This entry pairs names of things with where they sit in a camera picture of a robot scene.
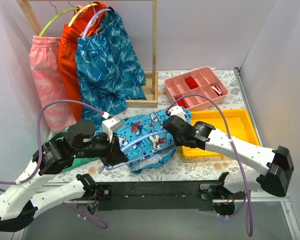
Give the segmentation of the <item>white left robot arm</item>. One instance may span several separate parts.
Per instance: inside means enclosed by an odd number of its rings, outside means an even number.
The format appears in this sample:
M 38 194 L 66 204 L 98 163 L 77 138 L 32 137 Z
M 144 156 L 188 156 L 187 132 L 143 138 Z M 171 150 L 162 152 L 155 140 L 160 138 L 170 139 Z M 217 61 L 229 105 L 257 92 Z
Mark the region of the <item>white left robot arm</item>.
M 88 173 L 77 174 L 71 182 L 52 190 L 39 190 L 62 170 L 71 167 L 75 159 L 99 158 L 106 166 L 126 162 L 119 138 L 114 136 L 121 125 L 114 117 L 104 120 L 102 133 L 95 135 L 95 125 L 81 120 L 44 143 L 17 184 L 0 195 L 0 232 L 18 232 L 43 212 L 73 199 L 110 200 L 112 187 L 98 186 Z

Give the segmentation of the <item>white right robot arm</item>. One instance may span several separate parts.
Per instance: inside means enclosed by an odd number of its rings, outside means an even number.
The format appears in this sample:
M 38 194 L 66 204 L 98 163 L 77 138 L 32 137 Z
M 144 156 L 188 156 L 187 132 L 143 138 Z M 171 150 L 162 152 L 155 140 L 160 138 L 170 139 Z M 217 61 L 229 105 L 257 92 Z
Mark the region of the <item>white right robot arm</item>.
M 198 121 L 189 124 L 177 115 L 170 116 L 163 128 L 180 147 L 199 148 L 219 153 L 251 168 L 244 173 L 223 172 L 208 192 L 227 199 L 233 194 L 263 190 L 276 197 L 288 192 L 294 164 L 288 148 L 257 146 L 235 137 L 229 138 L 213 125 Z

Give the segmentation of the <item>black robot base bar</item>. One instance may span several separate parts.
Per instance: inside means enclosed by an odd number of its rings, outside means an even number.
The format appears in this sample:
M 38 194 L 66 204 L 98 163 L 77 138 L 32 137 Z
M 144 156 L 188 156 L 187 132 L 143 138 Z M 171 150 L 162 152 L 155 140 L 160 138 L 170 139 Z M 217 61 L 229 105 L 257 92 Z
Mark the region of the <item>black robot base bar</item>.
M 100 182 L 97 187 L 97 209 L 174 210 L 197 209 L 231 215 L 235 202 L 244 192 L 220 193 L 215 180 Z

